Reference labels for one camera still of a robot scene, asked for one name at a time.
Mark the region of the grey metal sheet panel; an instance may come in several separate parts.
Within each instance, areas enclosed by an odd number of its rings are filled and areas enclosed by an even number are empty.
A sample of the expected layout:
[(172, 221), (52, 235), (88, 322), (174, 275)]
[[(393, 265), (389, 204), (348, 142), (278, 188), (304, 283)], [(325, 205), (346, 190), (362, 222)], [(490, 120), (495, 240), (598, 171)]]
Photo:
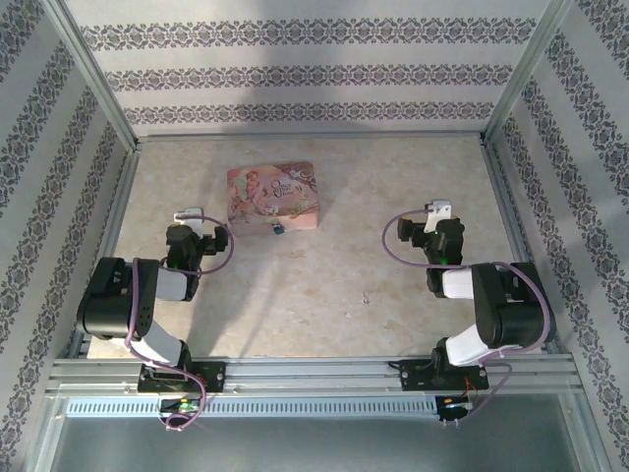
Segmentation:
[(385, 417), (78, 416), (56, 404), (27, 472), (618, 472), (572, 395), (511, 395), (445, 426)]

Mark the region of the short aluminium floor rail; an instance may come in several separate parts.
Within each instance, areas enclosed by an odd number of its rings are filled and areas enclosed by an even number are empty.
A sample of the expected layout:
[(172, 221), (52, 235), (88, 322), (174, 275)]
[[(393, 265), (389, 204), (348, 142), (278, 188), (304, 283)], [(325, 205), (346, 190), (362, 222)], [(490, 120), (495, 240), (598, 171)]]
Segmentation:
[(252, 133), (252, 134), (166, 134), (138, 138), (138, 145), (150, 143), (232, 142), (232, 141), (308, 141), (352, 139), (413, 139), (413, 138), (477, 138), (481, 132), (428, 131), (428, 132), (349, 132), (349, 133)]

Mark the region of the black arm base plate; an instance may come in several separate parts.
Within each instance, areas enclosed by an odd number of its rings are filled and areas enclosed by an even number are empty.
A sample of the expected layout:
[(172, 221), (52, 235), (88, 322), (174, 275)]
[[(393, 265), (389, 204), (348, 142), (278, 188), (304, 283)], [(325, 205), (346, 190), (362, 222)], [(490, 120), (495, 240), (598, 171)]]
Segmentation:
[(138, 393), (200, 393), (200, 386), (191, 376), (200, 381), (207, 393), (223, 391), (226, 379), (224, 362), (193, 362), (189, 375), (185, 376), (173, 370), (142, 365), (138, 380)]
[(480, 367), (452, 367), (428, 359), (404, 359), (397, 366), (403, 391), (462, 393), (489, 388), (486, 370)]

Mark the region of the pink illustrated tin box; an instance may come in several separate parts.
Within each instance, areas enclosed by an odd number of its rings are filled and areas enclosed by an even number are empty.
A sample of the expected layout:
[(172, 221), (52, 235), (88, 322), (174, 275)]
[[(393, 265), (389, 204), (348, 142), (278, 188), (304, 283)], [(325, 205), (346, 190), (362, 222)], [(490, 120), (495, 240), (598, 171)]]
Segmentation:
[(319, 221), (314, 166), (307, 162), (257, 165), (227, 172), (227, 215), (238, 237), (313, 230)]

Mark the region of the small controller circuit board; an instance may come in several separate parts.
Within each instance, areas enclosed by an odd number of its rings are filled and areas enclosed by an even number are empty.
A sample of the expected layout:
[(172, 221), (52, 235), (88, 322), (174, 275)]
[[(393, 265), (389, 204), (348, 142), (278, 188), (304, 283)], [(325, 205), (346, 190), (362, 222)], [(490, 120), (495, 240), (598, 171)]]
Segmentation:
[(473, 409), (468, 395), (437, 396), (435, 398), (438, 420), (443, 425), (457, 426)]
[(162, 415), (184, 414), (193, 415), (200, 410), (200, 400), (190, 398), (167, 398), (160, 402), (159, 412)]

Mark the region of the aluminium side floor rail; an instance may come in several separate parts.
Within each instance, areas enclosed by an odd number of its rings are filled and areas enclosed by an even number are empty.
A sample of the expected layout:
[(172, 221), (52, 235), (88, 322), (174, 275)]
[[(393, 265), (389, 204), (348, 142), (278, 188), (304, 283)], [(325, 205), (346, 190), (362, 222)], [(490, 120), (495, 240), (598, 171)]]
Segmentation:
[(511, 154), (502, 155), (497, 143), (485, 144), (483, 150), (507, 213), (508, 233), (515, 238), (515, 259), (536, 266), (553, 310), (556, 335), (551, 344), (577, 354), (597, 348), (591, 310), (538, 175), (526, 177), (525, 168)]
[[(89, 273), (93, 273), (93, 270), (101, 258), (110, 257), (116, 248), (141, 152), (142, 145), (137, 144), (133, 150), (128, 152), (125, 162), (120, 168), (115, 193), (113, 194), (108, 207), (105, 226), (100, 234), (98, 249), (94, 254)], [(83, 331), (75, 325), (62, 357), (65, 359), (76, 359), (81, 357), (83, 354), (82, 349), (85, 343), (85, 335)]]

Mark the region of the wide aluminium mounting rail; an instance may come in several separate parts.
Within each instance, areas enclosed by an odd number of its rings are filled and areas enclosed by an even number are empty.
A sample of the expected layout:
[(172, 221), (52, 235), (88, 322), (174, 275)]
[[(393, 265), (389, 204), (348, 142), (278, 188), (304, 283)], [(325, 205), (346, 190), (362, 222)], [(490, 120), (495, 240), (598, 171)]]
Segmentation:
[[(582, 393), (571, 356), (506, 358), (512, 373), (502, 394)], [(400, 375), (382, 357), (242, 358), (226, 361), (224, 396), (402, 395)], [(132, 359), (67, 359), (53, 364), (47, 395), (136, 395), (141, 363)]]

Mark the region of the aluminium frame post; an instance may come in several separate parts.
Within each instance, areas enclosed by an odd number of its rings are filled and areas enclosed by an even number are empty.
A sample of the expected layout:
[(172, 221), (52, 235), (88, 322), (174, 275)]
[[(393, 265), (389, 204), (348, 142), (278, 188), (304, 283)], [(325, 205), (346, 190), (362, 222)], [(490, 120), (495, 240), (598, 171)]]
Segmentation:
[(72, 54), (75, 63), (86, 81), (108, 121), (112, 124), (126, 150), (135, 151), (138, 138), (127, 119), (122, 106), (115, 97), (105, 74), (97, 64), (80, 27), (73, 18), (65, 0), (39, 0), (56, 28), (60, 38)]
[(573, 3), (574, 0), (549, 0), (529, 43), (507, 82), (505, 90), (481, 132), (481, 144), (483, 146), (491, 142), (503, 126), (514, 103), (533, 75), (545, 49)]

